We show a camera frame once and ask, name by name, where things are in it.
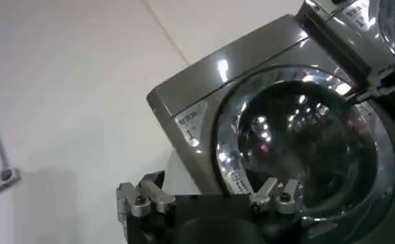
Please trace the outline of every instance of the front-loading washing machine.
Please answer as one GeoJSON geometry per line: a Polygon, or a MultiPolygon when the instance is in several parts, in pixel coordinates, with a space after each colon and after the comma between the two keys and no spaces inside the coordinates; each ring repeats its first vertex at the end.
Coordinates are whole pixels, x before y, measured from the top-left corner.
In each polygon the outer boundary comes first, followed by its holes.
{"type": "Polygon", "coordinates": [[[299,182],[303,243],[395,238],[395,122],[291,15],[221,48],[147,100],[203,194],[299,182]]]}
{"type": "MultiPolygon", "coordinates": [[[[306,31],[366,86],[395,66],[395,0],[305,0],[306,31]]],[[[382,98],[395,117],[395,92],[382,98]]]]}

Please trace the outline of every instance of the label sticker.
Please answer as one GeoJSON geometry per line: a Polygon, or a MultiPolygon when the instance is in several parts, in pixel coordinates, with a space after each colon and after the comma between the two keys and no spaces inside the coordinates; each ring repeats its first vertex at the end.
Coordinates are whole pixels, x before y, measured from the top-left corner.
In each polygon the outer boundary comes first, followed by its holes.
{"type": "Polygon", "coordinates": [[[200,143],[200,132],[202,129],[207,102],[201,101],[184,110],[175,117],[179,129],[185,140],[192,146],[197,147],[200,143]]]}
{"type": "Polygon", "coordinates": [[[376,21],[376,18],[369,19],[368,9],[370,0],[359,0],[343,9],[342,13],[359,29],[368,31],[376,21]]]}

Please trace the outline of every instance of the screw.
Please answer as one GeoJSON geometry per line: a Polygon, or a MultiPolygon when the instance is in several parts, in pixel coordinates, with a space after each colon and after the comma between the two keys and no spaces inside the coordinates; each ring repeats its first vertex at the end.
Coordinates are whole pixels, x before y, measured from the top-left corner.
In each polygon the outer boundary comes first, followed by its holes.
{"type": "Polygon", "coordinates": [[[143,205],[145,203],[146,199],[139,195],[136,199],[135,199],[135,205],[143,205]]]}
{"type": "Polygon", "coordinates": [[[281,193],[281,196],[279,197],[280,201],[282,202],[290,202],[291,196],[287,192],[281,193]]]}
{"type": "Polygon", "coordinates": [[[251,209],[252,209],[252,212],[254,212],[255,214],[259,214],[262,212],[262,206],[257,203],[252,204],[251,209]]]}

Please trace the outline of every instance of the white wall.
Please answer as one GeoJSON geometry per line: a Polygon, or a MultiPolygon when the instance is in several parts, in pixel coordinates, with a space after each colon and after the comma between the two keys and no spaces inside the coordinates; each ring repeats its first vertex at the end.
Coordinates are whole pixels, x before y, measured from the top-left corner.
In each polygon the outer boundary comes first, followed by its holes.
{"type": "Polygon", "coordinates": [[[0,0],[0,243],[123,243],[115,188],[166,167],[145,96],[183,69],[138,0],[0,0]]]}

